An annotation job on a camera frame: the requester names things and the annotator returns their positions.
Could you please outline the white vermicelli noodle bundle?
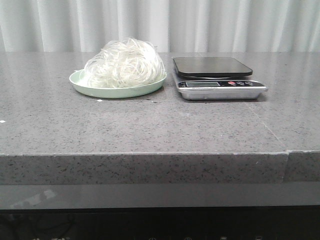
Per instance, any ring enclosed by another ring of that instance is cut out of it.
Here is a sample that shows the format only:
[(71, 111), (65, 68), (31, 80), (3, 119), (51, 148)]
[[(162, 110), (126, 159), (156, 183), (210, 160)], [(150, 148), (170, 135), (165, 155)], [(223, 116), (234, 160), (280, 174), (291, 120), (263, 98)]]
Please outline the white vermicelli noodle bundle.
[(146, 86), (166, 75), (154, 45), (131, 37), (108, 42), (84, 65), (87, 83), (94, 88)]

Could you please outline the silver black kitchen scale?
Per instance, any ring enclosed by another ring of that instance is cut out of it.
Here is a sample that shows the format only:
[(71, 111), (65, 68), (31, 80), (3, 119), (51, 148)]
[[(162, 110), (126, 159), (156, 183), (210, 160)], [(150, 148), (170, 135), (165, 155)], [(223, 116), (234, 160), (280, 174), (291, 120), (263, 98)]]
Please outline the silver black kitchen scale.
[(175, 57), (173, 78), (186, 100), (254, 100), (268, 88), (253, 70), (232, 57)]

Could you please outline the light green round plate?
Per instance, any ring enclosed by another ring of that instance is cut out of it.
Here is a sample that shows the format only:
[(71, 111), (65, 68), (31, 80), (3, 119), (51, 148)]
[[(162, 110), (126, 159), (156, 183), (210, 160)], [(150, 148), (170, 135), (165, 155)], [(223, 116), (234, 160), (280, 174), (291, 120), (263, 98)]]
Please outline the light green round plate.
[(71, 82), (74, 89), (86, 96), (103, 98), (103, 99), (124, 99), (133, 98), (143, 95), (147, 95), (159, 90), (167, 77), (165, 74), (160, 80), (142, 86), (125, 87), (125, 88), (103, 88), (103, 87), (93, 87), (88, 84), (88, 77), (85, 75), (84, 70), (76, 70), (69, 76), (69, 81)]

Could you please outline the white pleated curtain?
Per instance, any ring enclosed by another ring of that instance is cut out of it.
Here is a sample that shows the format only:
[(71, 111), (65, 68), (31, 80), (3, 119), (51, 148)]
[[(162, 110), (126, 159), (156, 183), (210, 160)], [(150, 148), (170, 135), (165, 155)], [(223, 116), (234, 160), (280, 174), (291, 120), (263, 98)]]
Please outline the white pleated curtain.
[(159, 52), (318, 52), (317, 0), (3, 0), (4, 52), (97, 52), (127, 37)]

